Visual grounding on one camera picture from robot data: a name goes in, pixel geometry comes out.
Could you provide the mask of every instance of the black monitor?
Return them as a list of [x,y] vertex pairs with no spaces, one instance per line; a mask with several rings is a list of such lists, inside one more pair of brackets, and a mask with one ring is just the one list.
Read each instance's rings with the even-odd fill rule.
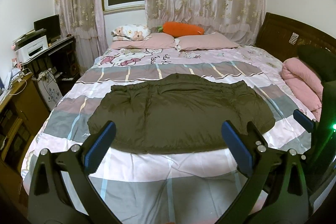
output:
[[61,28],[59,25],[59,15],[46,17],[34,22],[34,29],[38,31],[40,29],[46,29],[46,36],[48,42],[54,42],[61,35]]

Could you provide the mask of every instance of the white floral pillow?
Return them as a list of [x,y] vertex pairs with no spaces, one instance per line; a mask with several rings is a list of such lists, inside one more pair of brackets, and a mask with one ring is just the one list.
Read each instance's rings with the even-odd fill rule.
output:
[[140,41],[151,38],[151,30],[144,25],[127,24],[111,32],[113,41]]

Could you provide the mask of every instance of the blue gripper pad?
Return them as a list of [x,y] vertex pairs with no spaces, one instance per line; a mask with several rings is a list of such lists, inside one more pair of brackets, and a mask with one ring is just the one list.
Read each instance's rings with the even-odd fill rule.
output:
[[99,164],[116,136],[116,131],[115,123],[107,122],[98,134],[91,135],[85,140],[83,146],[92,144],[84,155],[85,173],[92,174],[97,171]]
[[295,109],[293,111],[293,117],[307,132],[313,132],[314,122],[309,119],[305,114],[303,114],[300,110]]
[[251,177],[253,173],[253,157],[227,121],[222,124],[222,138],[235,158],[240,172]]

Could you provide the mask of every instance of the printer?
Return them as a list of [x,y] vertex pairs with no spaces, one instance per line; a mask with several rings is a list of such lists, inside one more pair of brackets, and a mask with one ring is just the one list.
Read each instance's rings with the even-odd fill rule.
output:
[[25,63],[48,48],[46,29],[31,31],[14,41],[19,62]]

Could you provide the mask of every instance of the white window frame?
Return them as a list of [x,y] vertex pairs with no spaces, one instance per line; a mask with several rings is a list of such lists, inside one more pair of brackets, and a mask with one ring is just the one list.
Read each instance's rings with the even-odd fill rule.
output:
[[144,0],[120,3],[115,5],[109,5],[109,0],[104,0],[104,14],[112,14],[130,10],[144,10],[144,9],[145,9]]

